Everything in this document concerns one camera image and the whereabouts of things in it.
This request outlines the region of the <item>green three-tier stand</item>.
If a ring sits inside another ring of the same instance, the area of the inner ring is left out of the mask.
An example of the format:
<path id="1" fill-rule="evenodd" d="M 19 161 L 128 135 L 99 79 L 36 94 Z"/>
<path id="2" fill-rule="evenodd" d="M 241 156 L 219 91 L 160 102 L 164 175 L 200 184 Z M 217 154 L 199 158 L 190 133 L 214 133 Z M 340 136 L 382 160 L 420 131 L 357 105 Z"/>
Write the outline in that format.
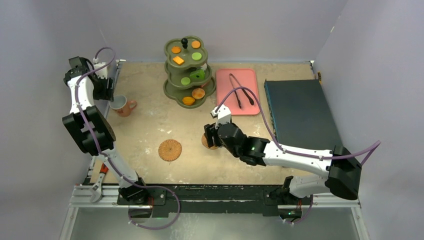
<path id="1" fill-rule="evenodd" d="M 200 41 L 201 47 L 194 49 L 191 46 L 193 41 Z M 181 48 L 181 52 L 174 54 L 171 52 L 173 46 Z M 208 51 L 204 46 L 203 40 L 194 35 L 188 35 L 182 38 L 173 38 L 166 42 L 163 47 L 164 54 L 166 57 L 164 63 L 164 69 L 167 78 L 163 84 L 164 94 L 171 100 L 174 100 L 179 106 L 186 109 L 195 109 L 200 107 L 206 101 L 206 98 L 212 95 L 217 87 L 216 80 L 213 76 L 213 70 L 208 64 Z M 191 55 L 195 52 L 202 54 L 200 61 L 192 60 Z M 177 65 L 173 62 L 175 56 L 180 56 L 185 60 L 183 65 Z M 190 72 L 197 69 L 203 69 L 205 71 L 205 79 L 203 81 L 191 81 L 187 86 L 181 84 L 181 78 L 189 77 Z M 191 97 L 192 91 L 196 88 L 202 88 L 205 90 L 205 96 L 202 99 L 196 99 L 195 103 L 191 106 L 183 104 L 183 97 Z"/>

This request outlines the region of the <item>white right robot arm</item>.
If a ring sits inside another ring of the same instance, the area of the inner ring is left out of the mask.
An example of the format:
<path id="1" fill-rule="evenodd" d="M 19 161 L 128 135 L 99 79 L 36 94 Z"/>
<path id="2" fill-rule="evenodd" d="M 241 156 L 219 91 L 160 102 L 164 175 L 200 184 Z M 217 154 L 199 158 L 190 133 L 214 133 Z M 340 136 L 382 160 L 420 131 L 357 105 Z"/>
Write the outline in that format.
<path id="1" fill-rule="evenodd" d="M 206 124 L 208 147 L 224 147 L 235 158 L 251 166 L 280 166 L 309 172 L 288 176 L 280 196 L 288 204 L 314 194 L 331 193 L 345 200 L 357 200 L 362 164 L 343 146 L 333 150 L 311 150 L 277 145 L 266 138 L 247 136 L 234 123 Z"/>

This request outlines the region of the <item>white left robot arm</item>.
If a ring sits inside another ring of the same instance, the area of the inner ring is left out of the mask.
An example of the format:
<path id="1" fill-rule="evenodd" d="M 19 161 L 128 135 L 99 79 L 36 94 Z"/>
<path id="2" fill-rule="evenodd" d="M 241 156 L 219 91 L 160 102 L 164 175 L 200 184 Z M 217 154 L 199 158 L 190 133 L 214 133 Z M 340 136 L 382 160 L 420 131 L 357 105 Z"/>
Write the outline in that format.
<path id="1" fill-rule="evenodd" d="M 91 63 L 84 57 L 69 59 L 70 70 L 64 83 L 71 92 L 71 109 L 62 123 L 79 149 L 101 159 L 118 180 L 119 195 L 138 205 L 146 203 L 149 191 L 141 177 L 123 160 L 116 147 L 116 136 L 96 100 L 113 101 L 115 80 L 109 76 L 109 63 Z"/>

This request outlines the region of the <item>orange mug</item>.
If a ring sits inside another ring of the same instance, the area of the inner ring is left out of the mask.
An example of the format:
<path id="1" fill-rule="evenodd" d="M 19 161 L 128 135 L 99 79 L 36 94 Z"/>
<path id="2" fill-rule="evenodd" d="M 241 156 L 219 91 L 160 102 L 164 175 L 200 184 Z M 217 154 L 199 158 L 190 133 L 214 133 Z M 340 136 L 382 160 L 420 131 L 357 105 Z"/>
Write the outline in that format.
<path id="1" fill-rule="evenodd" d="M 115 95 L 113 100 L 109 102 L 109 107 L 120 117 L 128 117 L 137 107 L 135 100 L 128 100 L 124 95 Z"/>

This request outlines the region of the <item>green macaron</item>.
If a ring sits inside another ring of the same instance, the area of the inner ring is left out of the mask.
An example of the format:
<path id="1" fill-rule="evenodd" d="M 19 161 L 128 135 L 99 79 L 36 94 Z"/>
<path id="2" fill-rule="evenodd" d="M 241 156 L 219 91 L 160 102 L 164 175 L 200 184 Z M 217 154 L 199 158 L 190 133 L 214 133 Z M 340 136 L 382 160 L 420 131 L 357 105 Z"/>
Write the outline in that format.
<path id="1" fill-rule="evenodd" d="M 191 83 L 191 79 L 189 77 L 182 77 L 180 82 L 183 86 L 188 86 Z"/>
<path id="2" fill-rule="evenodd" d="M 202 59 L 203 55 L 200 52 L 194 52 L 191 55 L 191 59 L 194 61 L 200 61 Z"/>

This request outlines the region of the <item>yellow square cracker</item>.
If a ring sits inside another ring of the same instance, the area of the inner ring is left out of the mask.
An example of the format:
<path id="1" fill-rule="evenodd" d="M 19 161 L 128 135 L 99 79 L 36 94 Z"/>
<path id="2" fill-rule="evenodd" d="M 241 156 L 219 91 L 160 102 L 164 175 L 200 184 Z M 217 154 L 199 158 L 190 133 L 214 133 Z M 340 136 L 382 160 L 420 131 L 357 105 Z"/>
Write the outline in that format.
<path id="1" fill-rule="evenodd" d="M 173 60 L 173 62 L 174 63 L 176 63 L 178 66 L 181 66 L 181 65 L 183 65 L 184 63 L 185 63 L 185 60 L 182 58 L 182 57 L 180 57 L 180 56 L 175 56 L 175 57 L 173 57 L 172 58 L 172 60 Z"/>

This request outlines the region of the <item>yellow egg tart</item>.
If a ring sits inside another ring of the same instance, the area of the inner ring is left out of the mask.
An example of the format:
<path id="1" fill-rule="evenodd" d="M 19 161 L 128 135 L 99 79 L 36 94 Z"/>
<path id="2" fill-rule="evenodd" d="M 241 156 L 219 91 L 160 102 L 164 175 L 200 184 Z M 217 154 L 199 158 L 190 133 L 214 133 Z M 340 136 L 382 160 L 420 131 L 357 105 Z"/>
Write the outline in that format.
<path id="1" fill-rule="evenodd" d="M 192 106 L 195 103 L 196 99 L 192 96 L 185 96 L 182 98 L 182 103 L 185 106 Z"/>

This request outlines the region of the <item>round orange cookie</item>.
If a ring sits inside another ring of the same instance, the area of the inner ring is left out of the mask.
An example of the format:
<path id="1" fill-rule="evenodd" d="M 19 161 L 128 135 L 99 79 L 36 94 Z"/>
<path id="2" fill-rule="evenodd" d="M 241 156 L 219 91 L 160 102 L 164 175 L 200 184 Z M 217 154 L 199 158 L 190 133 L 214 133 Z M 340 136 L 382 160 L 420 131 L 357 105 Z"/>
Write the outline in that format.
<path id="1" fill-rule="evenodd" d="M 182 50 L 181 50 L 181 48 L 180 48 L 179 46 L 173 46 L 173 47 L 171 48 L 171 52 L 172 52 L 173 54 L 179 54 L 181 51 L 182 51 Z"/>

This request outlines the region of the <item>paw print bun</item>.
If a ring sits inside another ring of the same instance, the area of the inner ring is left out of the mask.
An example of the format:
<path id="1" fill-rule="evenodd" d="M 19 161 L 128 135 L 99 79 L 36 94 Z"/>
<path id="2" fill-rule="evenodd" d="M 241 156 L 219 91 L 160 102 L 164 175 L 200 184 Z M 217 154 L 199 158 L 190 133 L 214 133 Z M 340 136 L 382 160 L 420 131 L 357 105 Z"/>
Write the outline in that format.
<path id="1" fill-rule="evenodd" d="M 195 99 L 195 100 L 200 100 L 202 98 L 204 98 L 206 95 L 206 92 L 203 88 L 195 88 L 192 90 L 191 92 L 191 96 Z"/>

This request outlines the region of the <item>pink serving tray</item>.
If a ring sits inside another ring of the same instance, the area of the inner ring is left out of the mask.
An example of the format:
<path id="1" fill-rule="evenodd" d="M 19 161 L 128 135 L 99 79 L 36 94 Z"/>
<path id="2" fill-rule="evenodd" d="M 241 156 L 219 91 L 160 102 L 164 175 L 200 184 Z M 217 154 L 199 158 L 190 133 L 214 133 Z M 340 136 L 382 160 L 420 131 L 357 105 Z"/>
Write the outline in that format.
<path id="1" fill-rule="evenodd" d="M 243 86 L 251 90 L 238 89 L 224 102 L 232 115 L 257 115 L 260 113 L 255 98 L 259 97 L 256 73 L 252 68 L 221 68 L 215 73 L 216 101 L 220 104 L 224 97 L 234 88 Z"/>

